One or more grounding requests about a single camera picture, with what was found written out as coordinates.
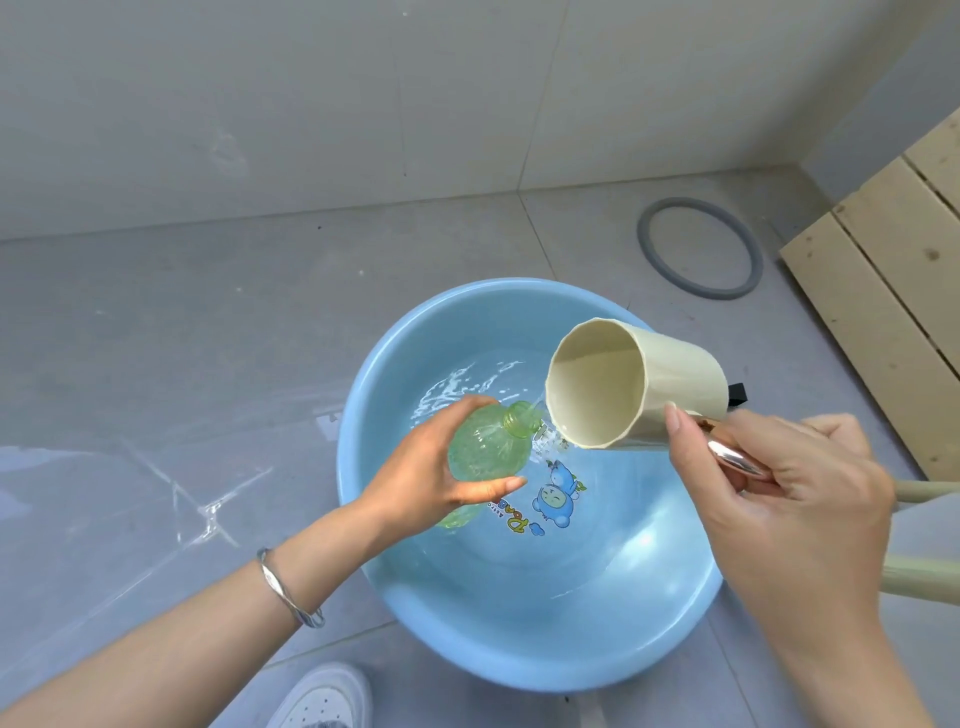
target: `bottle neck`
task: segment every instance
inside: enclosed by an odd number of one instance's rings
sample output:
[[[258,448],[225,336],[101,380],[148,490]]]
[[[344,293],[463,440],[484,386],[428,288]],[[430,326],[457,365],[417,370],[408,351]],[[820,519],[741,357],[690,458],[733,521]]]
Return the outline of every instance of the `bottle neck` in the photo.
[[[503,415],[503,428],[514,437],[532,437],[542,424],[540,412],[528,401],[514,402]]]

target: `gray tile floor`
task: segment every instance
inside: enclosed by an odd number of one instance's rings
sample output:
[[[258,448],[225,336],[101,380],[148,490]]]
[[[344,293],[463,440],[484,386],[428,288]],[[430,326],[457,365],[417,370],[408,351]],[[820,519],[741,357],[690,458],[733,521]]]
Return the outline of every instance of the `gray tile floor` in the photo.
[[[636,219],[659,197],[720,203],[771,254],[826,202],[765,172],[335,210],[0,245],[0,705],[228,573],[336,504],[339,413],[377,338],[471,280],[556,277],[712,351],[754,408],[857,414],[912,474],[781,267],[712,303],[661,280]],[[731,234],[667,211],[655,233],[702,282],[745,275]],[[219,510],[210,508],[219,504]],[[215,511],[215,517],[205,513]],[[218,724],[264,724],[330,659],[371,676],[378,725],[554,726],[570,705],[465,674],[355,575]],[[805,725],[726,590],[658,666],[601,691],[610,726]]]

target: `white wall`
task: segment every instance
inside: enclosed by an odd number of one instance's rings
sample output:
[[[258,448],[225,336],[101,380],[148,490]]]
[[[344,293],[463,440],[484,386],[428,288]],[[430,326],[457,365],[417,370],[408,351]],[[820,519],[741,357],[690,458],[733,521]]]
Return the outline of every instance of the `white wall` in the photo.
[[[902,5],[0,0],[0,238],[799,160]]]
[[[840,202],[958,108],[960,2],[952,0],[802,167]]]

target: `beige plastic cup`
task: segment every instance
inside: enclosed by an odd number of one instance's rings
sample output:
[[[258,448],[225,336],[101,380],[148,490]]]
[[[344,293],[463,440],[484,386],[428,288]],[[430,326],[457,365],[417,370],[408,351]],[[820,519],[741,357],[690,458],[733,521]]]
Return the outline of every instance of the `beige plastic cup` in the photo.
[[[591,319],[560,342],[546,376],[554,426],[587,449],[662,449],[663,406],[722,420],[727,378],[708,352],[614,319]]]

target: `forearm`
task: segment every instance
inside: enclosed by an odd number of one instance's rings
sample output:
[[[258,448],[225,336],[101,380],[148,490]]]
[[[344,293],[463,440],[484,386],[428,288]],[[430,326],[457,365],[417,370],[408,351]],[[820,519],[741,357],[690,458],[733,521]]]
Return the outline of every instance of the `forearm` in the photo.
[[[779,652],[811,711],[828,728],[933,726],[879,624],[835,641],[828,656]]]
[[[286,541],[268,565],[313,611],[385,546],[381,533],[357,502]],[[27,695],[0,727],[206,726],[299,626],[248,563]]]

